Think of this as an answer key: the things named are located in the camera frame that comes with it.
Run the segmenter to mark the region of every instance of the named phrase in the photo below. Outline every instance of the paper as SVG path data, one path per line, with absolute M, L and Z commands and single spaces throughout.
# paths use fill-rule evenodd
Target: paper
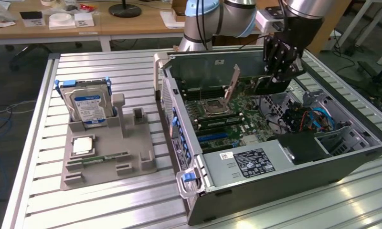
M 0 1 L 0 5 L 8 10 L 11 3 L 6 1 Z
M 177 22 L 174 19 L 173 13 L 172 12 L 161 12 L 161 16 L 165 22 L 165 25 L 170 29 L 181 29 L 185 28 L 185 22 Z
M 14 21 L 6 22 L 6 23 L 0 23 L 0 28 L 2 28 L 2 27 L 7 27 L 7 26 L 11 26 L 11 25 L 15 25 L 15 22 L 14 22 Z

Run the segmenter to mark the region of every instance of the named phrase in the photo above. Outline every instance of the hard drive label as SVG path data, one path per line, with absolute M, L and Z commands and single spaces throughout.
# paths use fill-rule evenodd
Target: hard drive label
M 87 124 L 102 123 L 107 119 L 105 109 L 99 105 L 101 102 L 102 99 L 99 95 L 75 98 L 78 111 L 82 115 L 82 121 Z
M 262 148 L 234 154 L 234 158 L 246 178 L 276 171 Z

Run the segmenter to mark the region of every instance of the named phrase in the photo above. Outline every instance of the hard drive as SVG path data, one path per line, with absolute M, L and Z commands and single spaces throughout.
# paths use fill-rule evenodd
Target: hard drive
M 106 119 L 114 117 L 117 112 L 111 103 L 111 81 L 65 81 L 57 90 L 66 101 L 73 122 L 82 121 L 86 128 L 107 125 Z

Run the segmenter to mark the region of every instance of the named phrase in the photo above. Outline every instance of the motherboard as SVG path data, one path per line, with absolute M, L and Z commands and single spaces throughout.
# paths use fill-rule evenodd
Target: motherboard
M 185 102 L 205 153 L 266 142 L 278 134 L 260 112 L 254 96 L 241 93 L 229 102 L 224 98 Z

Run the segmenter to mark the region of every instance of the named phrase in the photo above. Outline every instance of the tape roll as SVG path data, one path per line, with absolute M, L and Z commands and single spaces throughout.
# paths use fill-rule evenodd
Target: tape roll
M 53 6 L 55 4 L 57 0 L 42 0 L 43 6 Z

